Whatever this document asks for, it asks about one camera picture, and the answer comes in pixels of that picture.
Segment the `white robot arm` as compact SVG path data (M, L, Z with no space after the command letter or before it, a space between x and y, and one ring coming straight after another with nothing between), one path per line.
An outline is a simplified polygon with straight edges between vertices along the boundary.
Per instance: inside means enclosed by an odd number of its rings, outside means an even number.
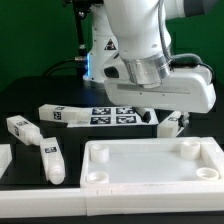
M109 100L131 106L207 113L215 104L213 71L193 53L174 55L166 22L208 13L217 0L92 0L93 46L85 82Z

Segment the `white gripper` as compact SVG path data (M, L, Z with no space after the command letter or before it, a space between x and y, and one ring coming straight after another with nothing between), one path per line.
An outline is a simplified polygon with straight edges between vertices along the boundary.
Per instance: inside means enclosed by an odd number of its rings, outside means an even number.
M181 126L187 127L188 112L208 113L216 101L212 74L202 66L175 68L158 87L139 86L130 81L124 62L114 54L103 65L101 74L109 100L114 105L135 107L145 123L151 120L145 108L177 110L183 112Z

